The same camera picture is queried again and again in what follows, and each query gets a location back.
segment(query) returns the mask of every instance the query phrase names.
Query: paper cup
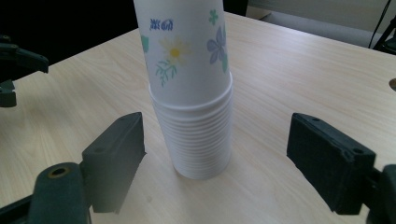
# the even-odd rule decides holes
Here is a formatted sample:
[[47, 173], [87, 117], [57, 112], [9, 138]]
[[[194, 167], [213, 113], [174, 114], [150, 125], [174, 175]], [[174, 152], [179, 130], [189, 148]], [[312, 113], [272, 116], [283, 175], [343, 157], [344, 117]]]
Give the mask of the paper cup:
[[221, 0], [134, 0], [151, 93], [202, 105], [231, 83]]
[[175, 169], [192, 179], [207, 179], [225, 169], [231, 156], [233, 89], [215, 103], [166, 107], [153, 101]]

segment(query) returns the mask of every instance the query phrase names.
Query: wood grain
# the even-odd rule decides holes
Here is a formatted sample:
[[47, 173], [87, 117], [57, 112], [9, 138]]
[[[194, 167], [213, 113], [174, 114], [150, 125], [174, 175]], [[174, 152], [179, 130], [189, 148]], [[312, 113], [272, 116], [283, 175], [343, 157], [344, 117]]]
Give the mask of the wood grain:
[[172, 166], [148, 91], [140, 35], [119, 36], [15, 82], [0, 108], [0, 207], [81, 152], [115, 119], [141, 111], [148, 155], [118, 216], [93, 223], [364, 223], [333, 214], [286, 157], [291, 114], [324, 119], [396, 162], [394, 56], [226, 14], [234, 80], [232, 159], [198, 181]]

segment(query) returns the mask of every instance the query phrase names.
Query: flower print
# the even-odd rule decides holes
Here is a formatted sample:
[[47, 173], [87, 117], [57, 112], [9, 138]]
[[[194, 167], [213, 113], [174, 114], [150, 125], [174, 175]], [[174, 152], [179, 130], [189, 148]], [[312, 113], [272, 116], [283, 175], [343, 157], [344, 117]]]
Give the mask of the flower print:
[[225, 37], [225, 32], [224, 34], [221, 31], [221, 27], [219, 27], [217, 33], [216, 33], [216, 41], [213, 39], [210, 39], [206, 43], [207, 50], [212, 53], [210, 57], [210, 63], [215, 63], [216, 60], [219, 58], [219, 60], [222, 62], [225, 56], [225, 48], [226, 46], [226, 37]]
[[149, 38], [144, 35], [141, 35], [140, 37], [142, 39], [143, 51], [147, 53], [149, 51]]
[[216, 13], [216, 10], [215, 9], [210, 10], [209, 14], [210, 14], [209, 21], [212, 23], [212, 25], [215, 25], [216, 20], [219, 18], [218, 14]]
[[160, 40], [160, 44], [163, 46], [163, 52], [166, 55], [165, 60], [173, 65], [183, 64], [185, 62], [183, 56], [191, 53], [189, 44], [183, 43], [178, 36], [173, 42], [167, 38]]
[[157, 63], [156, 75], [160, 75], [161, 85], [164, 86], [169, 78], [173, 78], [177, 74], [177, 66], [183, 65], [185, 62], [184, 56], [190, 54], [190, 46], [183, 43], [178, 37], [175, 40], [169, 41], [167, 38], [159, 41], [163, 47], [165, 54], [164, 60]]

